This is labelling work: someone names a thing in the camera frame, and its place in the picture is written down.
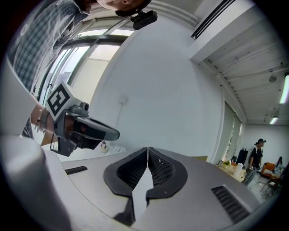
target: hand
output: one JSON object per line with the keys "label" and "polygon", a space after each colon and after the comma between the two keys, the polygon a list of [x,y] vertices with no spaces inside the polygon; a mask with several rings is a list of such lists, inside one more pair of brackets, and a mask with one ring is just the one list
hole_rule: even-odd
{"label": "hand", "polygon": [[65,133],[69,133],[73,130],[74,118],[70,115],[65,117]]}
{"label": "hand", "polygon": [[[66,115],[65,117],[65,133],[70,133],[71,131],[73,131],[73,124],[75,122],[75,119],[70,116],[70,115]],[[85,126],[81,126],[81,132],[84,133],[86,131],[86,127]]]}

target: man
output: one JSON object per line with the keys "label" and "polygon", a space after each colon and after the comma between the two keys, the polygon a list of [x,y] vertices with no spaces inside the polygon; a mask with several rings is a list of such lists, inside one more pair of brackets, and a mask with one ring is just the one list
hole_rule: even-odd
{"label": "man", "polygon": [[[46,0],[33,21],[21,29],[20,42],[10,45],[8,54],[16,74],[31,92],[37,76],[58,56],[73,28],[90,14],[94,5],[115,10],[119,16],[130,16],[150,2],[151,0]],[[31,123],[54,132],[54,121],[49,112],[39,102],[36,103],[23,131],[23,135],[31,138]],[[42,117],[45,118],[44,123],[40,122]],[[66,118],[67,132],[72,130],[73,122],[70,117]]]}
{"label": "man", "polygon": [[262,157],[263,157],[263,151],[262,151],[263,146],[264,146],[264,140],[259,139],[257,147],[253,149],[251,157],[250,157],[251,159],[250,159],[250,163],[248,166],[248,172],[247,172],[245,179],[243,181],[243,184],[245,186],[248,186],[250,184],[251,180],[256,175],[257,170],[260,169],[261,161],[262,161]]}

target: curtain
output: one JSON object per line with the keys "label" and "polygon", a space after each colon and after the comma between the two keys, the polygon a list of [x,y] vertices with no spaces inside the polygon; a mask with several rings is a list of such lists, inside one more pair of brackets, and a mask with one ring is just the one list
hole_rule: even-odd
{"label": "curtain", "polygon": [[222,159],[222,157],[227,151],[227,147],[229,145],[229,141],[231,138],[234,117],[235,117],[235,112],[230,108],[230,106],[227,103],[225,103],[223,130],[222,130],[222,135],[221,135],[218,151],[212,162],[213,164],[218,164],[218,162]]}
{"label": "curtain", "polygon": [[231,138],[231,144],[230,144],[230,149],[228,150],[227,160],[231,160],[236,151],[238,140],[239,140],[240,128],[241,128],[241,121],[235,115],[233,136]]}

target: cap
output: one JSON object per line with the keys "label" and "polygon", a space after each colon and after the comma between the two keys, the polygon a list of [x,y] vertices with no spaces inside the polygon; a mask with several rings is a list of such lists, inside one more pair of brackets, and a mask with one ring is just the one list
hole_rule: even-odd
{"label": "cap", "polygon": [[134,14],[137,14],[138,12],[140,12],[144,7],[146,7],[149,3],[151,2],[151,0],[144,0],[141,4],[139,4],[137,7],[135,7],[134,9],[130,9],[130,10],[117,10],[116,14],[117,16],[120,17],[129,17],[132,16]]}

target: plaid shirt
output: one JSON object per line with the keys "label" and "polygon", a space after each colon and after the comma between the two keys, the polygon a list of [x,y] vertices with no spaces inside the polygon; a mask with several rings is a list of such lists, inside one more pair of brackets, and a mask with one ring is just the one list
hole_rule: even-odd
{"label": "plaid shirt", "polygon": [[[73,27],[87,16],[73,0],[59,0],[48,5],[28,25],[15,53],[14,70],[29,92],[37,76],[69,40]],[[23,134],[27,133],[33,138],[30,119]]]}

